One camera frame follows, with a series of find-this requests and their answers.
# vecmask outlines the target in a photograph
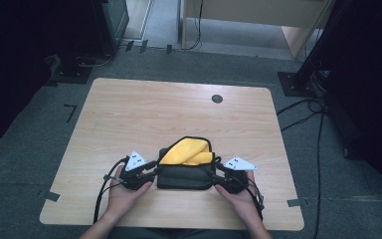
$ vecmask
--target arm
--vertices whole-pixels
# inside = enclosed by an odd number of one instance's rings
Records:
[[[115,177],[119,177],[121,171],[122,166],[117,168]],[[80,239],[106,238],[120,218],[132,208],[135,201],[151,187],[151,184],[152,182],[146,182],[138,190],[133,191],[126,189],[122,185],[117,185],[117,182],[112,180],[110,186],[113,187],[109,190],[109,200],[106,211]]]
[[[248,178],[254,180],[252,171],[247,172]],[[253,239],[270,239],[272,236],[263,224],[262,219],[257,212],[253,199],[247,190],[237,194],[230,194],[221,185],[215,185],[216,190],[233,206],[238,216],[243,220],[246,225],[251,238]],[[251,186],[252,192],[255,194],[254,186]]]

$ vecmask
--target gray carpet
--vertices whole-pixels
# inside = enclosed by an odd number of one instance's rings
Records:
[[[77,238],[87,227],[43,225],[43,191],[49,190],[95,78],[137,79],[264,87],[280,110],[299,98],[282,92],[277,71],[296,72],[297,61],[138,48],[95,68],[85,85],[42,87],[0,139],[0,238]],[[70,119],[71,107],[78,106]],[[310,114],[301,104],[279,116],[281,127]],[[320,115],[283,133],[305,227],[272,231],[275,238],[312,238],[315,228],[316,141]],[[320,143],[321,209],[318,238],[382,238],[382,176],[362,160],[342,155],[326,116]],[[110,238],[122,238],[115,229]]]

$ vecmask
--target yellow fabric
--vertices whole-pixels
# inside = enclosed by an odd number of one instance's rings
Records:
[[[200,165],[213,159],[209,143],[198,138],[184,138],[160,160],[160,164]]]

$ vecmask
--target black circle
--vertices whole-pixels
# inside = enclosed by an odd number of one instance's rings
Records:
[[[216,104],[220,104],[222,101],[223,101],[223,98],[222,96],[219,96],[219,95],[214,95],[212,97],[212,101]]]

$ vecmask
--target black pouch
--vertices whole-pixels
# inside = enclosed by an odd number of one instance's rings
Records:
[[[215,153],[204,137],[185,136],[162,148],[157,160],[157,187],[206,190],[215,173]]]

